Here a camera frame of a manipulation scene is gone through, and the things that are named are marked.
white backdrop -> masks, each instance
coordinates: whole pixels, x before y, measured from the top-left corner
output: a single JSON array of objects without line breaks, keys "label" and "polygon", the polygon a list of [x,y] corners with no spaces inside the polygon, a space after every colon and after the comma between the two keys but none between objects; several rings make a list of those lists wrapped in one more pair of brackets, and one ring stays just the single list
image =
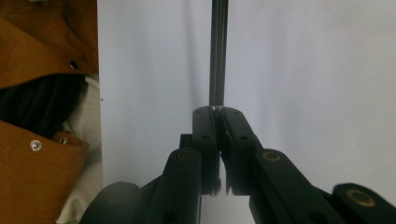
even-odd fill
[{"label": "white backdrop", "polygon": [[[105,184],[160,175],[208,104],[210,0],[98,1]],[[396,2],[230,0],[225,105],[326,191],[396,204]],[[253,223],[204,197],[202,223]]]}]

white surface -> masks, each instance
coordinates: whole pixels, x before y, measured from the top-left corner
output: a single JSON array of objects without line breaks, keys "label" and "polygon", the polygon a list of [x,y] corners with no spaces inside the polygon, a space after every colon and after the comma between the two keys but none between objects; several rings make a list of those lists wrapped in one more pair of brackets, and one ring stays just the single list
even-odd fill
[{"label": "white surface", "polygon": [[[208,103],[211,1],[98,3],[105,184],[143,186]],[[354,182],[396,204],[395,11],[231,0],[225,104],[313,185]],[[247,204],[205,198],[202,223],[253,223]]]}]

brown leather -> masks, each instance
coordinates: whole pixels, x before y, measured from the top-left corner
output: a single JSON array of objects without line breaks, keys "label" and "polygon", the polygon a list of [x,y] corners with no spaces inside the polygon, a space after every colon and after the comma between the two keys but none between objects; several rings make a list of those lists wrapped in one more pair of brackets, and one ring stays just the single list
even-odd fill
[{"label": "brown leather", "polygon": [[[0,0],[0,89],[52,74],[95,74],[97,58],[96,1]],[[53,224],[87,148],[67,133],[46,139],[0,120],[0,223]]]},{"label": "brown leather", "polygon": [[96,1],[0,0],[0,29],[0,89],[50,74],[98,72]]},{"label": "brown leather", "polygon": [[[66,133],[46,139],[1,120],[0,130],[0,223],[53,224],[82,171],[87,144]],[[39,151],[31,149],[33,140]]]}]

brass screw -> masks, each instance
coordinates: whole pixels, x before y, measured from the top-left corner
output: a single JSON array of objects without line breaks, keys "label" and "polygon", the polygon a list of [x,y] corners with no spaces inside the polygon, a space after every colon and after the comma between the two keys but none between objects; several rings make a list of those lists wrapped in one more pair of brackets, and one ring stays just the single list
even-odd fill
[{"label": "brass screw", "polygon": [[376,202],[375,199],[369,194],[359,189],[349,189],[346,191],[346,196],[354,203],[357,203],[364,207],[374,207]]},{"label": "brass screw", "polygon": [[262,157],[268,161],[280,161],[279,154],[275,152],[264,152],[262,153]]}]

metal rivet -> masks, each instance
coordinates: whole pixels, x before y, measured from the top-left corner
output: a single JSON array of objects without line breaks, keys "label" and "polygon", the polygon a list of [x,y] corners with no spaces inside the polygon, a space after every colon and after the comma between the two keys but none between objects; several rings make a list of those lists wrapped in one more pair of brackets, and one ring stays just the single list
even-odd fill
[{"label": "metal rivet", "polygon": [[280,161],[280,156],[275,152],[264,152],[262,157],[268,161]]},{"label": "metal rivet", "polygon": [[70,67],[74,70],[79,70],[79,65],[76,61],[70,61]]},{"label": "metal rivet", "polygon": [[346,191],[346,196],[354,203],[364,207],[374,207],[375,199],[369,194],[359,189],[349,189]]},{"label": "metal rivet", "polygon": [[60,142],[61,144],[66,145],[66,144],[67,144],[67,138],[61,138],[61,139],[59,139],[59,142]]},{"label": "metal rivet", "polygon": [[38,140],[33,140],[32,142],[30,142],[30,148],[33,151],[39,151],[41,149],[41,142]]}]

